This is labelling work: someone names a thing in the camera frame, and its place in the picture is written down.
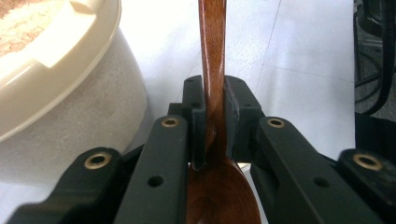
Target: brown granular material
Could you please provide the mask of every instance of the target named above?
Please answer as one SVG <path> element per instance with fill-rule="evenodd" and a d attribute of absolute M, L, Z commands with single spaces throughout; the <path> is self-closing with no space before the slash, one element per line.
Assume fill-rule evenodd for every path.
<path fill-rule="evenodd" d="M 0 0 L 0 57 L 18 52 L 52 22 L 65 0 Z"/>

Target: tiled floor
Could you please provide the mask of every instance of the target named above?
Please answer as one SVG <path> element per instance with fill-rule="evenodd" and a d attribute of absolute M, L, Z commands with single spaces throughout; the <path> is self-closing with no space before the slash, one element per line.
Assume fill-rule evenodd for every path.
<path fill-rule="evenodd" d="M 183 80 L 202 74 L 197 1 L 122 4 L 120 28 L 158 118 L 181 101 Z M 332 158 L 354 147 L 352 13 L 353 2 L 345 0 L 228 0 L 227 6 L 226 74 L 246 81 L 267 116 L 288 119 Z M 32 192 L 20 194 L 25 189 Z M 50 187 L 25 189 L 0 184 L 9 198 L 0 202 L 0 222 Z"/>

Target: container lid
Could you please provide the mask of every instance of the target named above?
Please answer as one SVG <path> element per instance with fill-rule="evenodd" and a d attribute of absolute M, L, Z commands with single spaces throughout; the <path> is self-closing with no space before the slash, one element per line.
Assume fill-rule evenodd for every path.
<path fill-rule="evenodd" d="M 35 122 L 99 63 L 120 22 L 120 0 L 68 0 L 32 43 L 0 58 L 0 142 Z"/>

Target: wooden spoon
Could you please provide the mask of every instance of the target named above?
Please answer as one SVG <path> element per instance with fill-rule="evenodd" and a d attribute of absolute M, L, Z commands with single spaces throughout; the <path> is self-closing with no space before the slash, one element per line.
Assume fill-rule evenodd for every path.
<path fill-rule="evenodd" d="M 226 0 L 199 0 L 206 100 L 206 166 L 189 168 L 187 223 L 261 223 L 253 192 L 226 156 L 223 106 Z"/>

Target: white bowl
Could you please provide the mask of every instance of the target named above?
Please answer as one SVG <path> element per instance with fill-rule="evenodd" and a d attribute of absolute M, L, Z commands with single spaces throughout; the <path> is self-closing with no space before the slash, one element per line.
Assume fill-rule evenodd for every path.
<path fill-rule="evenodd" d="M 80 153 L 134 139 L 147 96 L 119 21 L 120 0 L 69 0 L 0 59 L 0 180 L 54 183 Z"/>

